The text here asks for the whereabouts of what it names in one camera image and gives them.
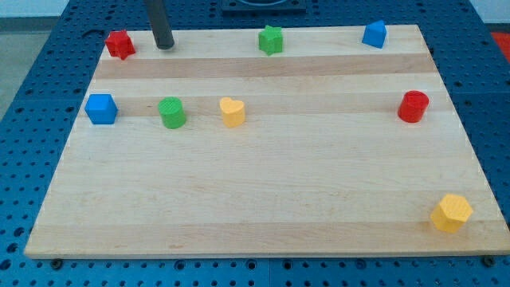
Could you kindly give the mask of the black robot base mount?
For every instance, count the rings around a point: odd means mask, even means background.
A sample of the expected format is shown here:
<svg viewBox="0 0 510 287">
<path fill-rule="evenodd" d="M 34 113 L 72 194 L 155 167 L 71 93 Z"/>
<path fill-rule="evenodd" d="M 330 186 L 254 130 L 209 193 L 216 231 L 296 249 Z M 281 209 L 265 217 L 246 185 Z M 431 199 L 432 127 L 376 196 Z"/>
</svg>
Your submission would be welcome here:
<svg viewBox="0 0 510 287">
<path fill-rule="evenodd" d="M 307 0 L 221 0 L 225 13 L 304 12 Z"/>
</svg>

